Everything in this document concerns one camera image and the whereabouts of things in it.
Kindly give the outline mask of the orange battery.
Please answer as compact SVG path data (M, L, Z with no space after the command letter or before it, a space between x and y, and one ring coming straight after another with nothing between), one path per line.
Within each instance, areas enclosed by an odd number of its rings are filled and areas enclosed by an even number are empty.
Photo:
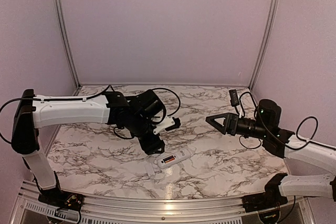
M168 164L168 163L173 162L175 160L176 160L175 157L167 157L167 158L163 159L163 163Z

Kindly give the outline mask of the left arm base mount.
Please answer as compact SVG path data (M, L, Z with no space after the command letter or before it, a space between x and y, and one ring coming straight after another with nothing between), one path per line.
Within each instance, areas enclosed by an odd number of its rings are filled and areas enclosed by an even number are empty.
M80 211L83 203L83 195L62 190L58 178L56 178L56 187L52 189L42 189L35 179L39 190L38 201L57 207L57 210L70 209Z

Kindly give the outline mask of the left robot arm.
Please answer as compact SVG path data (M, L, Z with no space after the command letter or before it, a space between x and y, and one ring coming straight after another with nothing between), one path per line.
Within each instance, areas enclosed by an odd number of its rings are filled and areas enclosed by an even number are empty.
M166 115L166 108L152 90L128 97L117 91L103 91L91 97L46 97L28 89L19 99L11 146L23 157L47 199L61 206L66 202L66 193L40 150L39 129L73 123L116 125L136 137L147 155L161 154L165 143L155 132L159 122L152 120L160 112Z

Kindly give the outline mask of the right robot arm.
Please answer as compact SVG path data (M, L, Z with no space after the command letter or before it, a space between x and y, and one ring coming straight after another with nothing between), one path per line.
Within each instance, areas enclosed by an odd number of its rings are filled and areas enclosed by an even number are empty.
M265 185L260 203L271 207L281 197L288 196L335 199L335 147L281 129L281 107L272 100L260 100L255 112L255 119L222 113L206 117L206 122L224 135L259 139L263 148L276 157L299 160L327 171L324 175L277 174Z

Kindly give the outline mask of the white remote control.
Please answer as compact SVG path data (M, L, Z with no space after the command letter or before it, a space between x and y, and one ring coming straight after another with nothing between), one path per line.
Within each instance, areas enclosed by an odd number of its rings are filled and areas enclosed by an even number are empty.
M182 161L191 158L194 155L194 150L190 148L183 148L172 154L165 154L156 159L155 163L160 169L166 169Z

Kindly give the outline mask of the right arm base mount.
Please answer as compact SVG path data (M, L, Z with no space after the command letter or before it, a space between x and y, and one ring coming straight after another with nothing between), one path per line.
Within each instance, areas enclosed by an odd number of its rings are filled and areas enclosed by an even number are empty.
M242 198L245 212L265 210L287 204L288 199L280 194L279 186L287 173L276 174L265 186L263 193L246 195Z

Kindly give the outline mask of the purple blue battery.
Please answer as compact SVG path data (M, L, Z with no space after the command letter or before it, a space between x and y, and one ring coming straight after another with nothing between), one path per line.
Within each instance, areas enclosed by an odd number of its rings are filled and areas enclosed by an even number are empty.
M163 162L167 163L167 162L170 162L172 160L175 160L175 157L173 155L169 156L169 157L166 157L163 159Z

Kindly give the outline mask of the white battery cover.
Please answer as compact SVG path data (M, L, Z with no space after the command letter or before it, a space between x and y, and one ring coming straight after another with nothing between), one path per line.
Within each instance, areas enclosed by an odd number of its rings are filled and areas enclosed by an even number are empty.
M149 177L155 176L155 171L152 164L145 164L145 170Z

